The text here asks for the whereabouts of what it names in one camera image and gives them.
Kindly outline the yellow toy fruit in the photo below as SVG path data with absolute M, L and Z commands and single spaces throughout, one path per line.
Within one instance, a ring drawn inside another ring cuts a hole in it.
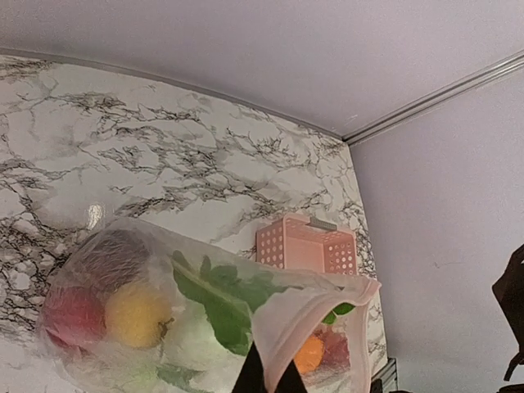
M 169 300 L 144 282 L 123 285 L 110 296 L 105 306 L 107 334 L 132 348 L 157 346 L 171 318 Z

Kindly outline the clear zip top bag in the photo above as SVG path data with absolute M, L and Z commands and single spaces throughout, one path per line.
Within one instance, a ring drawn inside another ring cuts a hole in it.
M 54 277 L 41 345 L 87 392 L 369 391 L 380 285 L 358 275 L 355 235 L 286 215 L 255 248 L 248 260 L 118 219 Z

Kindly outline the dark maroon toy food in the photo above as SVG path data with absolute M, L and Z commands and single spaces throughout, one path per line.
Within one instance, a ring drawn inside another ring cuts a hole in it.
M 144 241 L 134 232 L 108 230 L 91 235 L 80 247 L 75 271 L 100 291 L 114 291 L 132 282 L 150 256 Z

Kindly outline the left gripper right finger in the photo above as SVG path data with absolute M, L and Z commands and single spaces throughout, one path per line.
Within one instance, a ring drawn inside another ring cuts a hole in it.
M 307 393 L 305 384 L 294 362 L 290 362 L 282 375 L 276 393 Z

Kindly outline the white long toy vegetable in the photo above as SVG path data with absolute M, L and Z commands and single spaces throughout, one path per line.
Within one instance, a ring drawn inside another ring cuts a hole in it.
M 225 349 L 215 337 L 205 309 L 198 303 L 187 303 L 164 336 L 162 362 L 197 371 L 225 366 L 242 366 L 244 357 Z

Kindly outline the dark red toy fruit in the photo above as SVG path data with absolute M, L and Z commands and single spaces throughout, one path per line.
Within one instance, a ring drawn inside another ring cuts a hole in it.
M 344 334 L 327 330 L 322 332 L 319 338 L 324 344 L 322 366 L 330 368 L 348 368 L 350 366 L 349 346 Z

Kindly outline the bright red toy fruit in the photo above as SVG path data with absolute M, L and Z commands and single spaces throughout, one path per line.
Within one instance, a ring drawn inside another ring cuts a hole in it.
M 104 307 L 85 287 L 51 289 L 40 317 L 41 332 L 64 350 L 87 351 L 106 335 Z

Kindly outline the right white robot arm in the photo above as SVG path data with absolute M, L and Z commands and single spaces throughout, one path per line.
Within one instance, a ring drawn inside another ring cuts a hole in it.
M 517 366 L 523 365 L 523 245 L 511 254 L 492 292 L 518 343 L 517 353 L 504 374 L 504 381 L 509 382 Z

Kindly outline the orange toy fruit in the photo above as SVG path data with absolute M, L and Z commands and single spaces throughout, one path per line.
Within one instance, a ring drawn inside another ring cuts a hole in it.
M 324 343 L 317 336 L 310 336 L 294 357 L 294 363 L 301 375 L 312 373 L 322 363 Z

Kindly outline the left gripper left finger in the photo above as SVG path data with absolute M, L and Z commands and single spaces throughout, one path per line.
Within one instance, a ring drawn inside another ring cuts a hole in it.
M 251 345 L 232 393 L 266 393 L 264 370 L 255 344 Z

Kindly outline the pink plastic basket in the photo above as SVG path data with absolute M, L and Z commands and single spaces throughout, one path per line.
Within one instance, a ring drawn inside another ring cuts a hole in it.
M 314 216 L 286 214 L 257 230 L 256 261 L 278 269 L 356 275 L 356 236 Z

